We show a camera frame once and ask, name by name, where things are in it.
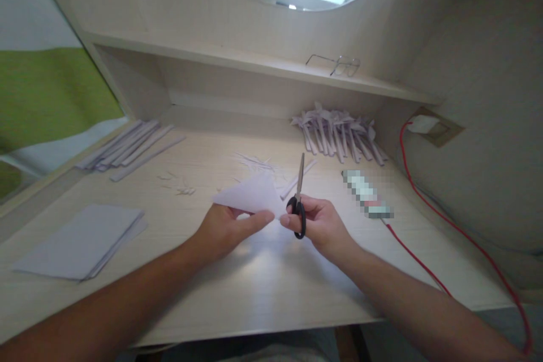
glasses frame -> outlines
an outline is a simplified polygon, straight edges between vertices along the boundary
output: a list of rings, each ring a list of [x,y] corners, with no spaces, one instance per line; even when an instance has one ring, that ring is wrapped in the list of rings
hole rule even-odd
[[[321,55],[312,54],[309,57],[309,59],[307,60],[307,62],[305,63],[305,65],[307,65],[309,63],[309,61],[311,61],[311,58],[313,58],[313,57],[325,59],[327,61],[332,61],[332,62],[335,63],[335,67],[332,70],[332,72],[330,73],[330,76],[332,76],[336,72],[336,70],[338,69],[338,67],[340,65],[343,65],[347,69],[347,76],[348,77],[353,77],[354,74],[358,71],[358,68],[360,68],[360,60],[358,58],[345,57],[344,55],[340,55],[338,59],[332,59],[332,58],[323,57]],[[355,67],[355,70],[351,74],[349,74],[349,68],[351,68],[351,67]]]

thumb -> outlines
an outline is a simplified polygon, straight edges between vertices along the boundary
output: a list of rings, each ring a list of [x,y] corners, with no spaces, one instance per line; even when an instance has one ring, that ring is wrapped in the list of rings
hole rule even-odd
[[[283,225],[286,229],[290,229],[293,232],[301,233],[301,219],[298,215],[281,215],[281,218],[279,218],[279,221],[281,225]],[[311,229],[313,228],[314,221],[310,221],[309,219],[305,220],[305,234],[310,235]]]
[[[264,210],[251,215],[248,218],[240,219],[236,221],[236,224],[247,232],[247,236],[250,236],[259,230],[263,229],[268,223],[273,221],[275,215],[273,212]]]

electrical outlet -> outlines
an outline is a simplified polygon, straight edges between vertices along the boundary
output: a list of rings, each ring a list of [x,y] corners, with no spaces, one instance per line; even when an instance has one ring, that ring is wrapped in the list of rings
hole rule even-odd
[[[432,112],[431,110],[428,110],[425,107],[420,107],[413,114],[413,116],[418,115],[432,116],[439,119],[439,123],[432,127],[427,134],[420,134],[436,147],[444,146],[464,130],[462,126],[457,125],[456,123]]]

forearm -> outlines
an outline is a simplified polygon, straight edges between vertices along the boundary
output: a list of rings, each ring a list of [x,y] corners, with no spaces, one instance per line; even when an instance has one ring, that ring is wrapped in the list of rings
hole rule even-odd
[[[430,360],[521,360],[521,353],[475,314],[354,241],[331,259]]]
[[[190,240],[2,346],[2,360],[112,360],[205,266]]]

plug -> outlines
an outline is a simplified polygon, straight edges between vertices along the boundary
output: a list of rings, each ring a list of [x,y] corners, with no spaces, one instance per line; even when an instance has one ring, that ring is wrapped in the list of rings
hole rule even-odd
[[[418,115],[409,119],[412,122],[407,129],[413,133],[428,134],[439,123],[439,118],[434,116]]]

